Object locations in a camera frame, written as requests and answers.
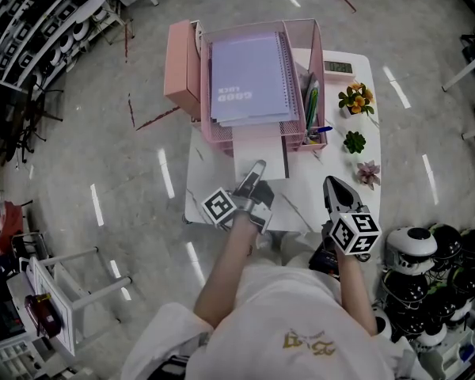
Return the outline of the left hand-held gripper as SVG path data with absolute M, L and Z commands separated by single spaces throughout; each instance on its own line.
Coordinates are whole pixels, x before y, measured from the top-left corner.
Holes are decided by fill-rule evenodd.
M 268 183 L 261 180 L 265 168 L 264 160 L 256 161 L 233 192 L 219 188 L 201 203 L 214 225 L 231 227 L 234 215 L 244 212 L 250 222 L 257 226 L 258 232 L 264 234 L 272 219 L 275 198 Z

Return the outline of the white drawer organizer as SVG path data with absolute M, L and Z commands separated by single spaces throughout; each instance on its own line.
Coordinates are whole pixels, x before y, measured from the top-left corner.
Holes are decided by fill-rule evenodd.
M 26 341 L 0 346 L 0 380 L 34 380 L 35 357 Z

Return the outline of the red cloth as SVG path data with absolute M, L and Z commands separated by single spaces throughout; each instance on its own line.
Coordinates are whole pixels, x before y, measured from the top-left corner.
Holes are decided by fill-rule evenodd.
M 4 207 L 5 211 L 0 220 L 0 255 L 13 252 L 12 237 L 24 232 L 22 206 L 5 201 Z

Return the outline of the maroon pouch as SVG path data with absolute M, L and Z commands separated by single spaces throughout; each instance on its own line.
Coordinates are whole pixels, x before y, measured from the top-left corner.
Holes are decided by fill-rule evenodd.
M 27 295 L 25 309 L 34 324 L 37 336 L 51 339 L 60 334 L 62 320 L 51 302 L 49 293 Z

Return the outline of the orange flower potted plant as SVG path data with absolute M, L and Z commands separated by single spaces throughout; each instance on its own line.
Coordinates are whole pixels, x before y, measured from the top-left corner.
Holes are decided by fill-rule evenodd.
M 365 84 L 353 82 L 345 91 L 338 93 L 338 105 L 345 118 L 366 114 L 374 115 L 374 94 Z

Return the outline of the green succulent potted plant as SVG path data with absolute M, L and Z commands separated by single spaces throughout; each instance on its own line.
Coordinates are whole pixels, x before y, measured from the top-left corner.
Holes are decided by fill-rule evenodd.
M 361 154 L 367 141 L 358 131 L 348 131 L 345 135 L 344 146 L 350 154 Z

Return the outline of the person's right forearm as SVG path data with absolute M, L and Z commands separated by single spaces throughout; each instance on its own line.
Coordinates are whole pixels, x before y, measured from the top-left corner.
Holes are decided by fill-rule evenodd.
M 342 307 L 370 336 L 376 336 L 377 322 L 359 261 L 354 256 L 343 254 L 340 250 L 336 251 L 336 258 L 340 273 Z

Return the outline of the small white table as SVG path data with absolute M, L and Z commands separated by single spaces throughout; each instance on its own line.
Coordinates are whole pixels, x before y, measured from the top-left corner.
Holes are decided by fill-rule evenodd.
M 121 289 L 132 283 L 131 277 L 123 276 L 116 278 L 112 284 L 93 293 L 84 291 L 63 267 L 63 263 L 89 257 L 96 253 L 98 253 L 98 248 L 92 247 L 79 253 L 56 256 L 44 260 L 38 260 L 34 256 L 28 259 L 21 257 L 18 260 L 19 274 L 17 277 L 26 280 L 28 290 L 25 295 L 13 298 L 14 305 L 26 311 L 25 297 L 27 295 L 49 293 L 51 295 L 51 302 L 62 320 L 60 334 L 51 339 L 60 342 L 72 356 L 75 356 L 84 347 L 92 344 L 92 342 L 121 323 L 119 318 L 114 317 L 107 325 L 98 324 L 93 327 L 91 322 L 85 321 L 85 310 L 89 306 L 102 301 L 103 298 L 111 293 L 121 291 Z

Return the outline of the white paper sheet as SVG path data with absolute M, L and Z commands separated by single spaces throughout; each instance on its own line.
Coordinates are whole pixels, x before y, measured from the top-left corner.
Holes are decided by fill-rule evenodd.
M 241 181 L 259 160 L 266 162 L 263 180 L 287 179 L 287 153 L 283 148 L 279 123 L 232 127 L 232 134 L 237 182 Z

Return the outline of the green pen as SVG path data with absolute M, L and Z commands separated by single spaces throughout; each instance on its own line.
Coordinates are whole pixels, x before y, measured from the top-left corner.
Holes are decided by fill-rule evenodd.
M 317 80 L 314 74 L 311 75 L 310 83 L 308 85 L 306 95 L 305 95 L 305 120 L 306 120 L 306 130 L 311 129 L 316 115 L 317 115 L 317 106 L 320 96 L 320 83 Z

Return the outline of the white digital clock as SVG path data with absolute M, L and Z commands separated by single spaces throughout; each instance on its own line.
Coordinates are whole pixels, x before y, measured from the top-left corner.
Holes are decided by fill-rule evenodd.
M 325 60 L 324 76 L 328 80 L 346 80 L 351 82 L 355 80 L 355 67 L 350 62 Z

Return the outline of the black folding chair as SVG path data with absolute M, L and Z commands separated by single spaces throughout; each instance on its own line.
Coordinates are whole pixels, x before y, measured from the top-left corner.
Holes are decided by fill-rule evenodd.
M 47 140 L 41 138 L 37 132 L 37 124 L 42 118 L 48 118 L 58 122 L 63 122 L 59 118 L 48 113 L 45 109 L 45 99 L 48 93 L 63 93 L 62 89 L 44 90 L 37 84 L 34 75 L 28 77 L 26 101 L 20 108 L 15 108 L 13 112 L 13 122 L 9 137 L 6 140 L 6 161 L 10 162 L 17 149 L 21 150 L 21 161 L 27 162 L 25 153 L 34 153 L 34 149 L 29 146 L 32 135 L 35 135 L 43 142 Z

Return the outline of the white plastic crate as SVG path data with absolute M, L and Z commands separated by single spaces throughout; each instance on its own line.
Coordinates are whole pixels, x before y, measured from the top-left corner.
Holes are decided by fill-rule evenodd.
M 454 329 L 443 325 L 435 335 L 423 332 L 414 344 L 421 366 L 433 380 L 455 380 L 475 356 L 473 330 L 461 325 Z

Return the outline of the person's white shirt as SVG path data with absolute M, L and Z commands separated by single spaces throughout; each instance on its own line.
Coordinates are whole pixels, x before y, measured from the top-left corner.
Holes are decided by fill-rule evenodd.
M 234 310 L 216 327 L 164 305 L 123 365 L 147 380 L 170 357 L 186 380 L 431 380 L 412 349 L 370 335 L 340 304 L 339 283 L 308 269 L 251 264 Z

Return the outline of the black rectangular box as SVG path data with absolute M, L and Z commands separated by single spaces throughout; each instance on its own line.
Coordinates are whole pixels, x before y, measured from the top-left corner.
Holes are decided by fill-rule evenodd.
M 335 249 L 326 249 L 320 245 L 310 258 L 308 267 L 310 270 L 324 273 L 340 280 L 340 272 Z

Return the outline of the white oval side table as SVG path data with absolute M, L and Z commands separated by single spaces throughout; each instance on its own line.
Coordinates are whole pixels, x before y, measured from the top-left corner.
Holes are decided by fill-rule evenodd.
M 73 14 L 74 22 L 81 24 L 98 11 L 107 0 L 88 0 Z

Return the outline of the person's right shoe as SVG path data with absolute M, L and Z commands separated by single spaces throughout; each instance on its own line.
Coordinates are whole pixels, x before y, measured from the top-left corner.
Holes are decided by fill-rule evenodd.
M 280 242 L 282 266 L 308 268 L 315 250 L 300 233 L 288 232 Z

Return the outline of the purple spiral notebook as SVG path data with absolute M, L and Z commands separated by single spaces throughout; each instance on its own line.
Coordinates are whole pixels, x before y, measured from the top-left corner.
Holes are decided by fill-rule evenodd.
M 211 118 L 229 120 L 296 111 L 281 32 L 214 42 Z

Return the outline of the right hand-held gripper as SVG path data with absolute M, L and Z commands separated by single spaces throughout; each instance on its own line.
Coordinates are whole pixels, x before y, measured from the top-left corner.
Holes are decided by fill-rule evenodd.
M 322 228 L 322 248 L 339 249 L 345 256 L 369 254 L 382 230 L 358 192 L 333 176 L 325 178 L 323 189 L 329 220 Z

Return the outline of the pink desk organizer tray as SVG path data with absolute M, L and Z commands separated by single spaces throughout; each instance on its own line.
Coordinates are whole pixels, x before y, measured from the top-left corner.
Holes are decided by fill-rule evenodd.
M 200 111 L 204 138 L 228 155 L 233 155 L 232 127 L 222 127 L 211 120 L 211 48 L 221 40 L 251 36 L 263 32 L 281 32 L 287 57 L 289 86 L 293 88 L 298 119 L 278 122 L 282 141 L 287 150 L 297 150 L 307 134 L 305 95 L 314 74 L 320 83 L 320 96 L 315 121 L 324 122 L 324 67 L 320 26 L 313 18 L 269 21 L 239 25 L 213 32 L 205 32 L 201 41 Z

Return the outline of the pink file box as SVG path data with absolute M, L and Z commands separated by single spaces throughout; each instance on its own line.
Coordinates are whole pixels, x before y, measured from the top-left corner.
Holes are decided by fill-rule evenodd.
M 164 95 L 193 119 L 200 119 L 200 54 L 190 20 L 169 26 Z

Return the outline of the person's left forearm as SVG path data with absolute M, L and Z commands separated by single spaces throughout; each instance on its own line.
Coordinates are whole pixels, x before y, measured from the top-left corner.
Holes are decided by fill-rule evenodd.
M 225 246 L 219 254 L 207 282 L 194 306 L 194 314 L 213 329 L 233 311 L 241 276 L 247 263 L 250 247 L 255 243 L 258 228 L 249 215 L 239 211 Z

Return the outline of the pink succulent potted plant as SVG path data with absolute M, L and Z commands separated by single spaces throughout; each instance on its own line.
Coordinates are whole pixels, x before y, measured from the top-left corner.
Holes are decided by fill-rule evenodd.
M 362 162 L 357 164 L 357 169 L 357 179 L 360 184 L 366 185 L 371 190 L 374 190 L 375 185 L 381 185 L 380 165 L 377 165 L 374 161 Z

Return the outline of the pile of black white helmets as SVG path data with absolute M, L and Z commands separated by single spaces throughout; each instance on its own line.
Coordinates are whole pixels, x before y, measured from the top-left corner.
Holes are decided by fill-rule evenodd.
M 443 223 L 392 231 L 375 307 L 378 330 L 424 352 L 461 325 L 475 299 L 475 228 Z

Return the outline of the white long desk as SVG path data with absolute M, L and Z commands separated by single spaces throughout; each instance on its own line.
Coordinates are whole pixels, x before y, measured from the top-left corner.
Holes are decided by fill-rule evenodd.
M 449 88 L 455 85 L 457 82 L 462 80 L 467 74 L 470 74 L 475 69 L 475 59 L 471 61 L 468 65 L 466 65 L 461 71 L 459 71 L 453 78 L 451 78 L 448 82 L 442 85 L 443 92 L 446 92 Z M 462 134 L 462 139 L 464 141 L 470 140 L 471 138 L 475 137 L 475 129 L 469 132 Z

